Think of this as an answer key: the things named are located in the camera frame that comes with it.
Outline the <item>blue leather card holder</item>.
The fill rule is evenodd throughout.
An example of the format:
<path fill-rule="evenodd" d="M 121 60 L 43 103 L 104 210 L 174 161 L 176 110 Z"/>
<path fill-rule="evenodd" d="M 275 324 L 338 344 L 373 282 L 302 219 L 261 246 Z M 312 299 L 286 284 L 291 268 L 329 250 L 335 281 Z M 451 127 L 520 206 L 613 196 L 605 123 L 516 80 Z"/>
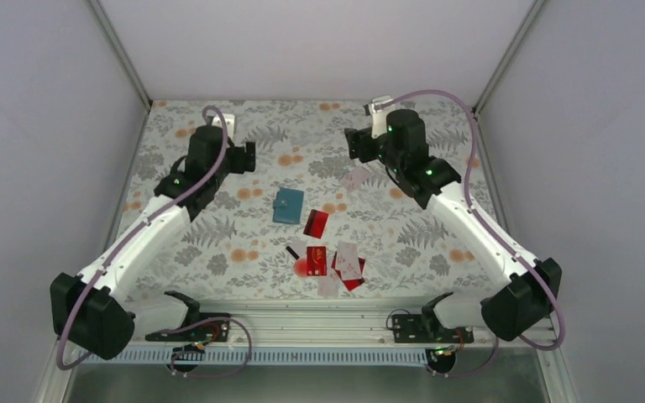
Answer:
<path fill-rule="evenodd" d="M 296 225 L 301 221 L 304 192 L 281 187 L 272 203 L 272 222 Z"/>

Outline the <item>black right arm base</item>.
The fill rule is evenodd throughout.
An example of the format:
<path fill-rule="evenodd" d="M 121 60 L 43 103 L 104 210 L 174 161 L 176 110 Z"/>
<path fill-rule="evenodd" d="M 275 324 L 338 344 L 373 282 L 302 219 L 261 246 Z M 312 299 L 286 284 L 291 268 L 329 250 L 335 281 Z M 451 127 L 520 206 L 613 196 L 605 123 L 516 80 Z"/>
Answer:
<path fill-rule="evenodd" d="M 422 306 L 419 313 L 406 309 L 395 309 L 385 320 L 386 328 L 392 332 L 396 343 L 472 343 L 475 336 L 471 327 L 444 327 L 434 313 L 436 305 L 451 296 L 445 293 Z"/>

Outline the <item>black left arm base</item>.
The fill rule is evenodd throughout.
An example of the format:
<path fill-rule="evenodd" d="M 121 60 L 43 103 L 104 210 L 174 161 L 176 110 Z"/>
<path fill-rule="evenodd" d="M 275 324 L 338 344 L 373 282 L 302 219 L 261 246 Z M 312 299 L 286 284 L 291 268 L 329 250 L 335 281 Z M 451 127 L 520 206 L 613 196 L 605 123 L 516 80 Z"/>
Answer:
<path fill-rule="evenodd" d="M 183 310 L 181 320 L 164 331 L 144 335 L 148 342 L 186 342 L 186 343 L 223 343 L 228 340 L 231 327 L 231 314 L 228 312 L 203 311 L 199 301 L 185 294 L 169 290 L 164 293 L 165 302 L 176 304 L 178 312 Z"/>

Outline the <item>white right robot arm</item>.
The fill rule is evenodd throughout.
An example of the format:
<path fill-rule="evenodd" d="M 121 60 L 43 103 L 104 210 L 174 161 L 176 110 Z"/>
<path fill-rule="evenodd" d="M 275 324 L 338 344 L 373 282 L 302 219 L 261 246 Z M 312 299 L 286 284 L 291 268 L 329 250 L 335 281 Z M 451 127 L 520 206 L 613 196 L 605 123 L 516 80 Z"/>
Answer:
<path fill-rule="evenodd" d="M 562 277 L 559 264 L 525 250 L 478 206 L 461 174 L 431 154 L 417 112 L 378 113 L 371 127 L 343 133 L 350 159 L 379 161 L 407 196 L 457 236 L 491 281 L 488 296 L 448 291 L 427 303 L 421 320 L 427 339 L 441 342 L 454 328 L 485 327 L 510 342 L 553 312 Z"/>

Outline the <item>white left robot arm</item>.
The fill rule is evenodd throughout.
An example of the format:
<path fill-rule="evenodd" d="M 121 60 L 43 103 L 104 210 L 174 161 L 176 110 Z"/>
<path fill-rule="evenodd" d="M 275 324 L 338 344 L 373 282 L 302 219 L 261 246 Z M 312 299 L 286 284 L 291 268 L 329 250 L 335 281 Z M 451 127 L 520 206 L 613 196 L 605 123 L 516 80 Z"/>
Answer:
<path fill-rule="evenodd" d="M 196 128 L 186 155 L 171 166 L 133 224 L 77 275 L 59 274 L 50 285 L 58 354 L 66 343 L 100 359 L 118 356 L 133 338 L 170 331 L 180 340 L 200 328 L 199 307 L 177 291 L 141 304 L 127 301 L 141 272 L 164 246 L 180 237 L 213 201 L 224 180 L 256 168 L 256 144 L 236 145 L 215 125 Z"/>

